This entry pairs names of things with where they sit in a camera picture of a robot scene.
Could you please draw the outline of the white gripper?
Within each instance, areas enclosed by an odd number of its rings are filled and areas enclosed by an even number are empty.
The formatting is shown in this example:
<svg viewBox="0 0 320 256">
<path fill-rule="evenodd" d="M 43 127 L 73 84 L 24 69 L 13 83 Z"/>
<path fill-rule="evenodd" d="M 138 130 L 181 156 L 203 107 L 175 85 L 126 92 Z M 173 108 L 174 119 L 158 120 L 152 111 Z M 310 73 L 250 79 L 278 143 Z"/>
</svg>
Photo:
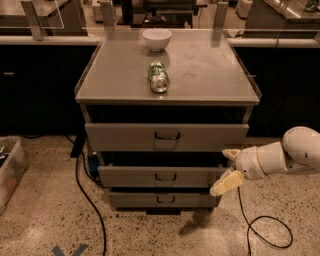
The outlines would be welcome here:
<svg viewBox="0 0 320 256">
<path fill-rule="evenodd" d="M 243 149 L 242 151 L 239 149 L 223 149 L 222 154 L 229 160 L 234 161 L 235 169 L 238 171 L 231 171 L 230 169 L 225 171 L 220 179 L 210 188 L 212 196 L 221 196 L 225 192 L 241 186 L 244 183 L 244 177 L 248 180 L 266 177 L 258 161 L 256 146 Z"/>
</svg>

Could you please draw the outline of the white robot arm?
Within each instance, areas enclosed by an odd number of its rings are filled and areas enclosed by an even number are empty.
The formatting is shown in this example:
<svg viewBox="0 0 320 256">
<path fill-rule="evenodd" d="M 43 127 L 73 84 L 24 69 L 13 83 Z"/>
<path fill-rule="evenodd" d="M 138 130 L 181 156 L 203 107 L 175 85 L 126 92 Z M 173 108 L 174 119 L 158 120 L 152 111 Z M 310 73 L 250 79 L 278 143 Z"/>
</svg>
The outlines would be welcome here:
<svg viewBox="0 0 320 256">
<path fill-rule="evenodd" d="M 210 188 L 220 196 L 241 186 L 245 180 L 264 179 L 275 173 L 314 174 L 320 172 L 320 134 L 308 127 L 289 129 L 281 141 L 245 149 L 224 149 L 232 164 Z"/>
</svg>

